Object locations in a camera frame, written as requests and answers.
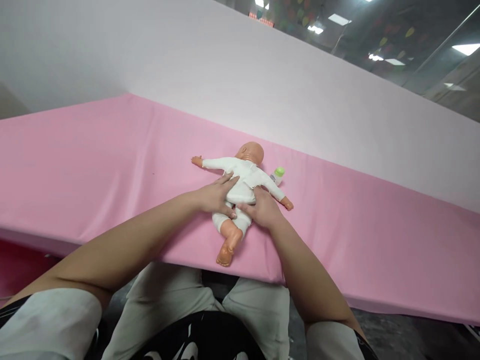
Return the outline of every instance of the shirt sleeve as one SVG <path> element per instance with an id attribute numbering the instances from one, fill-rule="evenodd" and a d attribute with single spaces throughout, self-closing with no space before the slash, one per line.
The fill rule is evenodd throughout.
<path id="1" fill-rule="evenodd" d="M 368 343 L 339 322 L 317 322 L 306 333 L 309 360 L 378 360 Z"/>
<path id="2" fill-rule="evenodd" d="M 201 167 L 206 169 L 222 169 L 224 171 L 227 171 L 227 169 L 232 166 L 232 161 L 234 161 L 235 159 L 236 159 L 235 157 L 203 159 L 201 163 Z"/>
<path id="3" fill-rule="evenodd" d="M 262 185 L 268 189 L 270 194 L 272 194 L 275 199 L 281 201 L 285 197 L 284 192 L 280 190 L 277 185 L 275 185 L 274 181 L 270 178 L 270 176 L 268 176 L 265 172 L 263 174 L 264 177 Z"/>
<path id="4" fill-rule="evenodd" d="M 101 317 L 100 302 L 88 291 L 34 293 L 0 328 L 0 359 L 22 359 L 26 353 L 38 355 L 35 359 L 83 359 Z"/>

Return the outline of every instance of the green bottle cap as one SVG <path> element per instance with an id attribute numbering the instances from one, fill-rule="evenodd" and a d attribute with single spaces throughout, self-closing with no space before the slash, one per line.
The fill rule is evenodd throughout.
<path id="1" fill-rule="evenodd" d="M 277 167 L 275 169 L 275 175 L 281 178 L 285 174 L 285 169 L 283 167 Z"/>

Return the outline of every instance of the doll leg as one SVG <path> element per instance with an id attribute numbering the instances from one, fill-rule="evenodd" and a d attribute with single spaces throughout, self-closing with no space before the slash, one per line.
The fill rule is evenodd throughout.
<path id="1" fill-rule="evenodd" d="M 232 208 L 234 205 L 231 202 L 225 201 L 225 204 Z M 216 263 L 227 267 L 230 266 L 232 261 L 232 254 L 228 251 L 228 244 L 231 242 L 238 242 L 238 238 L 242 238 L 242 231 L 234 224 L 234 222 L 228 218 L 228 216 L 221 213 L 214 213 L 211 216 L 213 224 L 215 225 L 218 232 L 225 238 L 220 252 L 216 258 Z"/>
<path id="2" fill-rule="evenodd" d="M 235 248 L 242 241 L 252 223 L 252 219 L 239 208 L 235 208 L 235 213 L 235 219 L 227 219 L 220 226 L 220 233 L 225 237 L 225 241 L 221 246 L 216 262 L 224 267 L 230 266 Z"/>
<path id="3" fill-rule="evenodd" d="M 235 224 L 235 226 L 241 230 L 241 237 L 233 238 L 231 241 L 228 242 L 228 244 L 227 244 L 228 245 L 228 251 L 232 255 L 234 254 L 234 250 L 237 247 L 237 245 L 245 237 L 247 229 L 252 224 L 252 218 L 250 216 L 248 216 L 246 212 L 243 212 L 238 207 L 235 207 L 235 213 L 236 213 L 236 218 L 234 218 L 232 221 Z"/>

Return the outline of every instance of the finger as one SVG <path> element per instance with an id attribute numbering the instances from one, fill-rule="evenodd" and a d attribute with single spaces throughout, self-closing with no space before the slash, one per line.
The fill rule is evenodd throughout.
<path id="1" fill-rule="evenodd" d="M 253 193 L 255 194 L 255 198 L 261 198 L 262 196 L 265 196 L 267 193 L 265 190 L 263 190 L 260 186 L 256 186 L 253 188 Z"/>
<path id="2" fill-rule="evenodd" d="M 227 215 L 230 219 L 235 219 L 237 217 L 235 211 L 225 204 L 220 208 L 220 213 Z"/>
<path id="3" fill-rule="evenodd" d="M 225 174 L 223 174 L 223 176 L 219 177 L 213 183 L 214 184 L 225 184 L 233 176 L 233 174 L 234 174 L 233 171 L 230 171 L 229 173 L 225 173 Z"/>
<path id="4" fill-rule="evenodd" d="M 239 181 L 239 179 L 240 176 L 235 176 L 230 181 L 227 181 L 225 185 L 223 185 L 227 193 L 234 187 L 234 185 Z"/>
<path id="5" fill-rule="evenodd" d="M 252 219 L 255 219 L 257 216 L 257 209 L 254 206 L 247 205 L 247 204 L 237 204 L 236 207 L 242 210 Z"/>

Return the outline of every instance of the bald doll head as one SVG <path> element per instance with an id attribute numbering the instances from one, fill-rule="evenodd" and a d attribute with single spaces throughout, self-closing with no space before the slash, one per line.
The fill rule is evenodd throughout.
<path id="1" fill-rule="evenodd" d="M 257 142 L 247 142 L 238 150 L 235 157 L 242 160 L 250 160 L 252 163 L 260 165 L 264 160 L 264 149 Z"/>

